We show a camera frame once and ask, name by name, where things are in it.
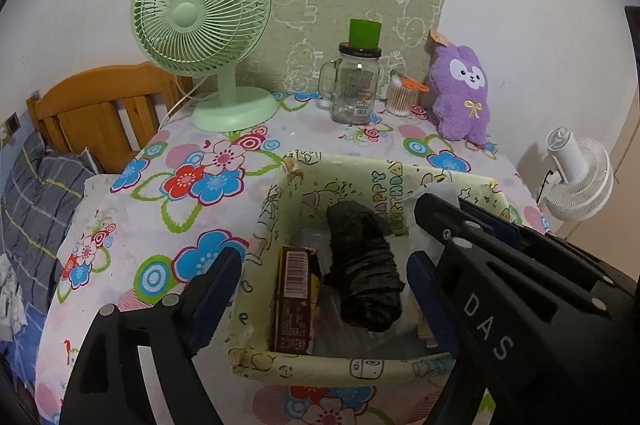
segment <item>plush toy eye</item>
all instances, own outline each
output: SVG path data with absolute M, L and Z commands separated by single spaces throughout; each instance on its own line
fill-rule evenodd
M 484 87 L 484 73 L 481 71 L 481 69 L 480 68 L 476 68 L 476 66 L 473 66 L 471 68 L 471 72 L 479 80 L 480 87 Z
M 464 80 L 468 73 L 466 66 L 457 58 L 454 58 L 449 64 L 449 71 L 456 80 Z

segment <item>stuffed animal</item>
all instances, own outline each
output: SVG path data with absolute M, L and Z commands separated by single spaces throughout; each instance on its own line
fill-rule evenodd
M 433 112 L 440 120 L 440 135 L 484 145 L 489 125 L 488 84 L 474 50 L 451 43 L 438 46 L 430 77 L 438 95 Z

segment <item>floral tablecloth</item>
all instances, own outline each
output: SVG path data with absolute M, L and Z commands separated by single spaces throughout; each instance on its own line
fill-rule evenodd
M 241 132 L 202 132 L 191 124 L 188 110 L 178 113 L 113 183 L 66 260 L 47 316 L 36 366 L 36 403 L 46 421 L 59 419 L 75 357 L 101 306 L 148 307 L 169 291 L 181 291 L 225 246 L 244 256 L 260 205 L 289 151 L 428 162 L 440 173 L 426 182 L 446 178 L 450 170 L 488 176 L 510 202 L 505 218 L 546 228 L 520 176 L 493 141 L 478 147 L 443 140 L 431 115 L 418 106 L 408 118 L 396 118 L 380 103 L 369 125 L 345 126 L 318 108 L 315 94 L 274 96 L 280 104 L 276 115 Z M 335 195 L 335 185 L 318 185 L 318 196 L 325 193 Z M 264 386 L 232 374 L 224 335 L 219 329 L 194 362 L 228 424 L 412 423 L 427 416 L 444 382 L 418 377 L 391 387 Z M 158 423 L 171 423 L 150 353 L 143 351 L 141 359 Z M 491 405 L 487 398 L 479 417 L 488 417 Z

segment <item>fan stand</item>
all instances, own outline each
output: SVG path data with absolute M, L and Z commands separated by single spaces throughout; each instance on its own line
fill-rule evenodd
M 191 122 L 207 132 L 231 132 L 248 129 L 271 118 L 278 110 L 273 95 L 259 87 L 237 87 L 236 66 L 218 71 L 218 91 L 200 100 Z

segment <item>brown snack box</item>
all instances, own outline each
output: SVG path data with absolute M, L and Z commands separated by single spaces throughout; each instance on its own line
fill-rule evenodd
M 274 311 L 274 351 L 311 354 L 320 278 L 315 250 L 282 247 Z

